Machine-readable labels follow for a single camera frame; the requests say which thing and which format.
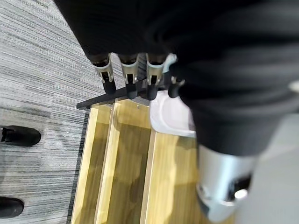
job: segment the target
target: white object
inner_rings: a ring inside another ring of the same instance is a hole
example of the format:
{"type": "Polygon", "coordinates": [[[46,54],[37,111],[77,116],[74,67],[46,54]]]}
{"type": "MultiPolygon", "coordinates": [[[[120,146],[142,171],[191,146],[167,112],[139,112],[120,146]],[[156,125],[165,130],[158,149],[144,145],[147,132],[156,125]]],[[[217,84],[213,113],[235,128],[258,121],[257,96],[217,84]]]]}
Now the white object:
{"type": "Polygon", "coordinates": [[[149,105],[150,122],[160,133],[195,138],[195,126],[190,109],[179,97],[170,98],[168,91],[159,91],[149,105]]]}

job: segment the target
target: gray carpet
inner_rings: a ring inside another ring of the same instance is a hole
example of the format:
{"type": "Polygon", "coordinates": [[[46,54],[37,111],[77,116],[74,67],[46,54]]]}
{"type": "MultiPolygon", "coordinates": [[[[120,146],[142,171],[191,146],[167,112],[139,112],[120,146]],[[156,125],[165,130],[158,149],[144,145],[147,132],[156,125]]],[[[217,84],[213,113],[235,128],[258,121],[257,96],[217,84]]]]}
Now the gray carpet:
{"type": "Polygon", "coordinates": [[[76,103],[103,93],[54,3],[1,1],[0,124],[35,128],[42,139],[34,147],[0,145],[0,195],[25,202],[20,216],[0,224],[70,221],[88,118],[76,103]]]}

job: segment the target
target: black shoe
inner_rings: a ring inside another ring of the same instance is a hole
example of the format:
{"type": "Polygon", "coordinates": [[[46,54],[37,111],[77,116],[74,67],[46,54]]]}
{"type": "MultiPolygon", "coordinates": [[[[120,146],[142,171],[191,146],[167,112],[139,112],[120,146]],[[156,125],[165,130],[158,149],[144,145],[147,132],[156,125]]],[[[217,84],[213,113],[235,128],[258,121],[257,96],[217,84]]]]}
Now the black shoe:
{"type": "Polygon", "coordinates": [[[15,146],[32,146],[41,140],[41,134],[29,127],[2,126],[0,132],[1,142],[15,146]]]}
{"type": "Polygon", "coordinates": [[[17,198],[0,197],[0,219],[13,218],[24,210],[24,202],[17,198]]]}

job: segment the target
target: wooden cabinet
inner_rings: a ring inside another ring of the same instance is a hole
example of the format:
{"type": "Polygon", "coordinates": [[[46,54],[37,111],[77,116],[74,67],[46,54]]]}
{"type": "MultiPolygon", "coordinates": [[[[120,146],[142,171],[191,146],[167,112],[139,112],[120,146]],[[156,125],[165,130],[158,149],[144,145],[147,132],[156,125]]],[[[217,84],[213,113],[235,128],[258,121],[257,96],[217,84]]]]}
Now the wooden cabinet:
{"type": "Polygon", "coordinates": [[[196,147],[151,129],[144,105],[93,105],[71,223],[210,223],[197,203],[196,147]]]}

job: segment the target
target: silver metal cylinder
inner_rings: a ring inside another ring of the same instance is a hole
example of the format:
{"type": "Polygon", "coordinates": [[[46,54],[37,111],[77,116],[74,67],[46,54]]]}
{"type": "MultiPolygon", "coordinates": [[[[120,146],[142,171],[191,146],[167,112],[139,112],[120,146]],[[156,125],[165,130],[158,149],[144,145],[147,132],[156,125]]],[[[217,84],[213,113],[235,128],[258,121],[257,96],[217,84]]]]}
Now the silver metal cylinder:
{"type": "Polygon", "coordinates": [[[251,178],[258,157],[221,154],[205,146],[199,147],[198,156],[199,203],[212,222],[223,221],[247,197],[250,186],[237,184],[251,178]]]}

